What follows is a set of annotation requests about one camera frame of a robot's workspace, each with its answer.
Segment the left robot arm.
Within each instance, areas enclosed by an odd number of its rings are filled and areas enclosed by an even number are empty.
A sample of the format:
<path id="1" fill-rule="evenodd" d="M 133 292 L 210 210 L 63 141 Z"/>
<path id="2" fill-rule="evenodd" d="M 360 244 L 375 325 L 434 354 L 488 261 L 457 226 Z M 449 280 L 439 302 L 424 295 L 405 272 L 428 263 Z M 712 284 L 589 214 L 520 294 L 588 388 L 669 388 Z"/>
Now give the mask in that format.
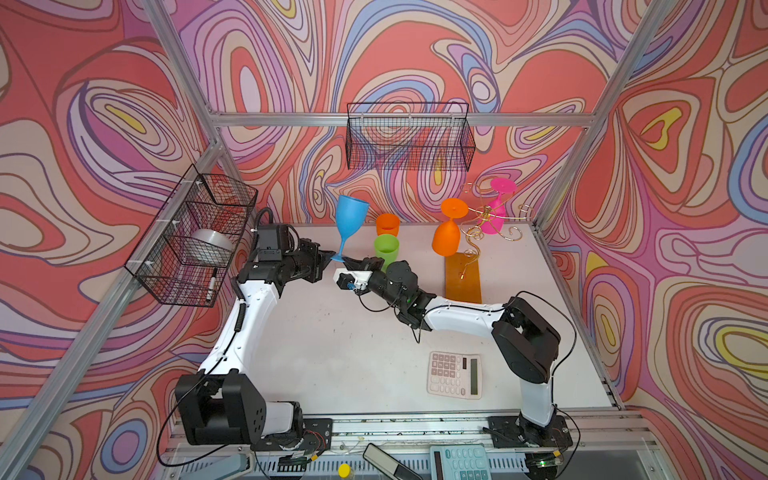
<path id="1" fill-rule="evenodd" d="M 276 222 L 268 207 L 257 212 L 255 226 L 246 263 L 231 279 L 235 303 L 223 330 L 198 371 L 181 376 L 174 390 L 191 445 L 295 448 L 306 436 L 299 403 L 266 400 L 251 363 L 285 286 L 320 281 L 334 254 Z"/>

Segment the orange wine glass front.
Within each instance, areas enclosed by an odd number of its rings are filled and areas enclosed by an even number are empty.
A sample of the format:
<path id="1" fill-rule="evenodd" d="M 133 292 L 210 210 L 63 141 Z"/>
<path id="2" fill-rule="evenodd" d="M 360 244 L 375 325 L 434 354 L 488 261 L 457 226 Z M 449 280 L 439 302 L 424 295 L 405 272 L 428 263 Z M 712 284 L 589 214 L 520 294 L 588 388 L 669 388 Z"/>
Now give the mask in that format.
<path id="1" fill-rule="evenodd" d="M 392 235 L 397 237 L 400 228 L 400 219 L 391 213 L 383 213 L 376 218 L 376 232 L 381 235 Z"/>

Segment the blue wine glass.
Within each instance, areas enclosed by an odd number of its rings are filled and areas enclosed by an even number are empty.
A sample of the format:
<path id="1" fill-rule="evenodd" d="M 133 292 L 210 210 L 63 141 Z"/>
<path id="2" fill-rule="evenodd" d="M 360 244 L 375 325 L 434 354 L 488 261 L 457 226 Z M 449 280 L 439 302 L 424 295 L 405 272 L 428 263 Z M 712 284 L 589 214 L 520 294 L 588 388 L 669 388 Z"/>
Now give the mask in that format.
<path id="1" fill-rule="evenodd" d="M 369 203 L 355 197 L 342 195 L 339 197 L 336 211 L 336 227 L 340 235 L 338 252 L 332 257 L 334 261 L 342 262 L 342 254 L 346 242 L 365 223 Z"/>

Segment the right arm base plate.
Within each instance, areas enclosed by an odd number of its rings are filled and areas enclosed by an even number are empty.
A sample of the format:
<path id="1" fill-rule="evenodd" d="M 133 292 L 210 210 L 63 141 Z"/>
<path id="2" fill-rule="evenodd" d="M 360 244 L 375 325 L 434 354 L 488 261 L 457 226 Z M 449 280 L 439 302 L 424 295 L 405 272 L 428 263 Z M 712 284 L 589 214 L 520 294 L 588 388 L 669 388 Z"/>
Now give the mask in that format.
<path id="1" fill-rule="evenodd" d="M 561 415 L 554 415 L 544 427 L 525 419 L 522 415 L 490 416 L 482 432 L 491 437 L 495 448 L 564 450 L 574 445 L 565 418 Z"/>

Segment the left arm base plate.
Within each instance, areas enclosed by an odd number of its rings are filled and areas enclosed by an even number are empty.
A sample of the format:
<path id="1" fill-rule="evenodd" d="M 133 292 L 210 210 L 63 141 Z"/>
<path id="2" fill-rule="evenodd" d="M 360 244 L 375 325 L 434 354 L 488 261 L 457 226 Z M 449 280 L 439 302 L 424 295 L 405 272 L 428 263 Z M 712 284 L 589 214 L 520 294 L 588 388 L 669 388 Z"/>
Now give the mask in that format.
<path id="1" fill-rule="evenodd" d="M 251 449 L 255 452 L 323 453 L 332 446 L 333 420 L 328 417 L 303 420 L 300 431 L 263 437 Z"/>

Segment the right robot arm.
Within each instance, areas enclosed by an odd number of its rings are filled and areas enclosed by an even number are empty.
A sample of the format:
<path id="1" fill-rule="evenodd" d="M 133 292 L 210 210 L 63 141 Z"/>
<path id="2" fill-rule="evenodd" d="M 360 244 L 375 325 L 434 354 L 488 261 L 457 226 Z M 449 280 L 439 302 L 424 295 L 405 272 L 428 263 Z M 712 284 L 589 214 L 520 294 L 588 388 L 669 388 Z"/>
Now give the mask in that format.
<path id="1" fill-rule="evenodd" d="M 358 296 L 375 294 L 415 332 L 451 331 L 492 339 L 520 380 L 519 441 L 537 447 L 551 441 L 556 419 L 553 364 L 561 336 L 526 300 L 518 295 L 502 304 L 449 300 L 423 290 L 408 262 L 396 261 L 384 267 L 378 257 L 360 261 L 346 257 L 333 279 L 340 289 Z"/>

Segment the gold wire rack wooden base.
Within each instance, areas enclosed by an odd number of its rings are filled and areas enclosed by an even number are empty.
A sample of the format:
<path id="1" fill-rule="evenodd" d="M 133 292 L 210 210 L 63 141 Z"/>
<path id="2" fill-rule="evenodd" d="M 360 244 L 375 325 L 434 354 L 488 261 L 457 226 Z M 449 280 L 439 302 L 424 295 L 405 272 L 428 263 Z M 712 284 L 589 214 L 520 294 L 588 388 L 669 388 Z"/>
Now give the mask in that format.
<path id="1" fill-rule="evenodd" d="M 516 224 L 512 225 L 509 223 L 518 220 L 528 220 L 530 207 L 528 205 L 522 207 L 520 210 L 522 216 L 509 215 L 505 207 L 506 218 L 501 233 L 486 235 L 481 231 L 480 225 L 483 221 L 483 213 L 489 203 L 480 207 L 468 207 L 468 214 L 461 218 L 461 222 L 458 225 L 461 230 L 461 241 L 466 244 L 467 249 L 457 251 L 454 255 L 445 258 L 444 296 L 449 300 L 469 303 L 482 302 L 482 284 L 479 267 L 481 257 L 479 242 L 481 240 L 485 237 L 496 236 L 507 242 L 517 242 L 523 238 L 522 230 Z"/>

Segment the green wine glass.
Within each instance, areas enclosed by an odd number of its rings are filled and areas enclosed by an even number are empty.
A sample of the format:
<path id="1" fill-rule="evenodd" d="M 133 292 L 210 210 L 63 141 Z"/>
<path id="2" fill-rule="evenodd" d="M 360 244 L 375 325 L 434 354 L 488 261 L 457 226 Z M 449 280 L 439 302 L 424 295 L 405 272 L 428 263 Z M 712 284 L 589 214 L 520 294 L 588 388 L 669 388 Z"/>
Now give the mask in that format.
<path id="1" fill-rule="evenodd" d="M 375 255 L 383 260 L 382 270 L 387 268 L 398 259 L 400 242 L 392 234 L 378 235 L 374 241 Z"/>

